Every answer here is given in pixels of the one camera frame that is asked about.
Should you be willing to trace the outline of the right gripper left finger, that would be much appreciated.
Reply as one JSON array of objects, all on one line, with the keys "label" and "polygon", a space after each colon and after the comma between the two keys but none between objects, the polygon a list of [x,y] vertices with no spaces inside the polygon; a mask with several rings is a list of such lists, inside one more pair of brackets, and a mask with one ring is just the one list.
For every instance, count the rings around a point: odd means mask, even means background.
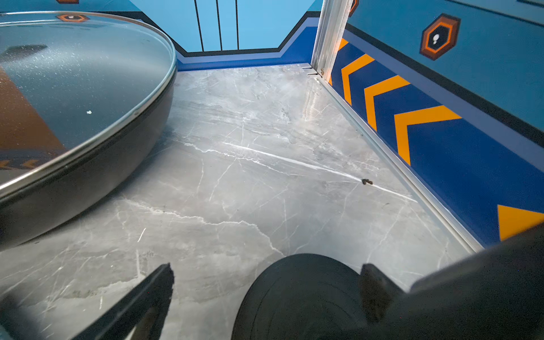
[{"label": "right gripper left finger", "polygon": [[159,339],[173,286],[171,266],[160,265],[75,339]]}]

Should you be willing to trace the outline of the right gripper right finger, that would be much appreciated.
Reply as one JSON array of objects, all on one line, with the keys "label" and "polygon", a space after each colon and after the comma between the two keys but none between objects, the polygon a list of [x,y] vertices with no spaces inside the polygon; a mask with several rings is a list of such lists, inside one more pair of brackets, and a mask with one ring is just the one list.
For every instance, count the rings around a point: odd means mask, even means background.
[{"label": "right gripper right finger", "polygon": [[378,323],[384,318],[389,306],[404,295],[395,282],[371,263],[362,266],[360,296],[363,312],[368,323]]}]

